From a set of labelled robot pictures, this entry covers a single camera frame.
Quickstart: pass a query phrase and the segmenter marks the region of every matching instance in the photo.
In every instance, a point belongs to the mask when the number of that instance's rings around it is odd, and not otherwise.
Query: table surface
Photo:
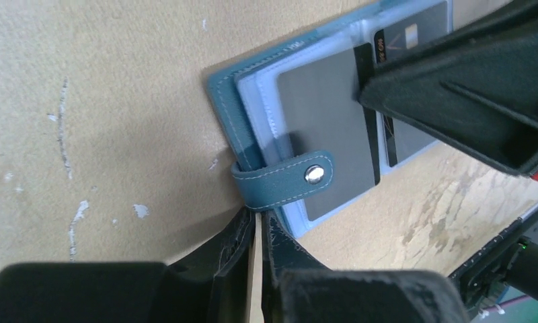
[[[0,270],[171,262],[216,234],[242,202],[204,78],[368,2],[0,1]],[[455,24],[505,2],[455,0]],[[300,242],[332,268],[448,274],[537,201],[440,144]]]

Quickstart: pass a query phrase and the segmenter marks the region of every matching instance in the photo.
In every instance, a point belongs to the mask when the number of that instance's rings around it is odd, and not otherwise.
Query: metal rivet
[[[309,184],[319,184],[324,178],[324,169],[319,165],[312,165],[305,172],[305,180]]]

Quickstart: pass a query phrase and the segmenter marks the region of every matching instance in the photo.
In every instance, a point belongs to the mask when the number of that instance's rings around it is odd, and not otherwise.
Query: beige surface
[[[241,200],[204,70],[366,2],[0,1],[0,269],[69,261],[81,201],[76,260],[172,261],[215,234]],[[501,2],[456,0],[457,21]],[[48,117],[65,79],[73,179]],[[439,145],[301,243],[334,268],[448,273],[537,200]]]

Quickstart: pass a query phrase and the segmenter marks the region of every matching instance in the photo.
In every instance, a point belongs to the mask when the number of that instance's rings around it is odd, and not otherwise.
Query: wallet
[[[367,110],[375,66],[452,30],[451,0],[384,0],[222,69],[208,93],[248,208],[296,238],[435,142]]]

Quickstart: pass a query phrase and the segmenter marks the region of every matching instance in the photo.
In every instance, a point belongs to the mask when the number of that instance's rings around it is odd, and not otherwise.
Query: black card
[[[449,19],[447,5],[447,2],[439,3],[376,32],[376,62],[396,59],[413,47],[445,36]],[[383,116],[383,125],[391,167],[435,141],[423,131],[387,116]]]
[[[331,186],[305,199],[311,221],[366,192],[380,179],[375,113],[367,112],[370,121],[357,101],[361,84],[373,73],[373,61],[372,45],[364,44],[278,77],[294,154],[326,150],[334,157]],[[374,129],[368,130],[367,122]]]

